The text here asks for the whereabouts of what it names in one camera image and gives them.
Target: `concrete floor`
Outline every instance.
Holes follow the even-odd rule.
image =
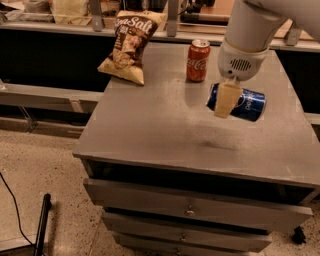
[[[72,148],[79,136],[69,129],[39,125],[31,134],[24,122],[0,120],[0,171],[16,196],[22,229],[36,234],[45,193],[52,196],[47,227],[47,255],[147,256],[156,252],[117,245],[100,221],[82,181],[87,174]],[[274,242],[257,256],[319,256],[320,203],[309,205],[314,217],[303,224],[307,243],[295,245],[288,234],[273,233]],[[21,237],[13,200],[0,181],[0,241]],[[32,255],[30,249],[0,255]]]

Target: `chip bag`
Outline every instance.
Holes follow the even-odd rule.
[[[143,50],[165,18],[166,14],[151,11],[120,11],[113,51],[98,70],[143,85]]]

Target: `tabletop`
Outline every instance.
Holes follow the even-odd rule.
[[[145,85],[112,78],[73,154],[76,157],[318,187],[320,145],[274,51],[242,87],[266,95],[257,122],[214,116],[206,101],[219,82],[219,47],[205,81],[186,81],[188,45],[149,43]]]

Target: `black pole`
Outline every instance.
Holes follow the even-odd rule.
[[[42,251],[43,251],[44,237],[46,234],[49,209],[51,208],[50,199],[51,199],[50,194],[45,194],[43,197],[41,215],[40,215],[38,232],[37,232],[37,239],[35,243],[33,256],[41,256],[43,254]]]

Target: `red soda can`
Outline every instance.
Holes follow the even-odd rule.
[[[188,52],[187,78],[193,82],[201,82],[206,78],[207,63],[210,54],[208,40],[193,40]]]

